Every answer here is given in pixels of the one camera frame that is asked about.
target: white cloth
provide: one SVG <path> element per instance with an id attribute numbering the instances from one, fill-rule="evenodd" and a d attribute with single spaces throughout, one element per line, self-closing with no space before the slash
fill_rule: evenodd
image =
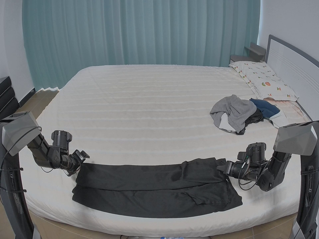
<path id="1" fill-rule="evenodd" d="M 290 124 L 282 110 L 280 110 L 279 113 L 275 114 L 274 116 L 270 117 L 269 120 L 272 121 L 275 128 L 280 128 L 281 126 Z"/>
<path id="2" fill-rule="evenodd" d="M 227 113 L 224 113 L 221 116 L 219 128 L 224 129 L 227 132 L 236 132 L 236 130 L 231 125 L 229 125 Z"/>
<path id="3" fill-rule="evenodd" d="M 178 65 L 112 65 L 79 71 L 37 118 L 51 143 L 54 130 L 73 135 L 70 152 L 84 150 L 86 162 L 109 165 L 180 164 L 196 158 L 236 161 L 252 142 L 273 146 L 277 129 L 268 122 L 249 125 L 244 135 L 220 130 L 209 111 L 225 96 L 255 95 L 231 68 Z M 291 122 L 305 118 L 283 108 Z M 271 158 L 272 148 L 266 150 Z M 269 192 L 243 191 L 243 205 L 225 212 L 179 219 L 137 218 L 105 213 L 72 201 L 76 175 L 45 173 L 26 147 L 19 153 L 30 211 L 51 220 L 114 235 L 206 237 L 230 233 L 297 212 L 300 157 L 293 155 L 284 181 Z"/>

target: black pants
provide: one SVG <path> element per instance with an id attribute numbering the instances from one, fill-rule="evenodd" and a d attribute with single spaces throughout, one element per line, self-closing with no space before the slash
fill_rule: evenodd
<path id="1" fill-rule="evenodd" d="M 229 178 L 217 170 L 225 159 L 174 165 L 83 163 L 73 200 L 103 212 L 146 218 L 184 218 L 242 205 Z"/>

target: white floral pillow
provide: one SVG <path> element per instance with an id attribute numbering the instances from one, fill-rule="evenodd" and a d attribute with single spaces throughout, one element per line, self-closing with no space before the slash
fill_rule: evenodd
<path id="1" fill-rule="evenodd" d="M 246 81 L 258 99 L 297 101 L 296 93 L 278 78 L 265 62 L 238 61 L 230 64 Z"/>

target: floor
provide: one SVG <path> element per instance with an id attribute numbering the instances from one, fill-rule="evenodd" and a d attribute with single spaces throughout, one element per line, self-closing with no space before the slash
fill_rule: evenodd
<path id="1" fill-rule="evenodd" d="M 58 91 L 42 90 L 34 94 L 18 111 L 32 111 L 35 118 L 55 97 Z M 37 225 L 42 239 L 120 239 L 119 235 L 109 235 L 101 232 L 81 229 L 64 223 L 51 221 L 30 213 L 33 222 Z M 234 233 L 212 236 L 211 239 L 288 239 L 296 214 L 282 217 L 275 221 L 255 226 Z M 3 239 L 14 239 L 14 233 L 0 204 L 0 235 Z"/>

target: gray headboard frame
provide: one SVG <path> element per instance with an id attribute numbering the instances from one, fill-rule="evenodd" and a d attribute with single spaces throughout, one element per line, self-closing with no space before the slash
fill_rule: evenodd
<path id="1" fill-rule="evenodd" d="M 299 55 L 303 56 L 305 59 L 309 60 L 311 63 L 313 63 L 315 66 L 317 66 L 319 68 L 319 61 L 314 59 L 312 56 L 308 55 L 307 53 L 305 53 L 304 51 L 298 49 L 297 47 L 291 45 L 290 43 L 285 42 L 284 40 L 281 40 L 273 35 L 269 35 L 268 38 L 268 46 L 267 46 L 267 51 L 266 51 L 266 58 L 265 58 L 265 62 L 267 63 L 268 61 L 268 55 L 269 55 L 269 49 L 270 49 L 270 42 L 271 40 L 274 40 L 278 43 L 281 43 L 282 45 L 288 47 L 289 49 L 295 51 L 296 53 L 298 53 Z M 298 105 L 300 106 L 300 108 L 302 109 L 302 111 L 307 114 L 307 116 L 312 120 L 312 118 L 308 115 L 308 113 L 303 109 L 303 107 L 298 103 Z"/>

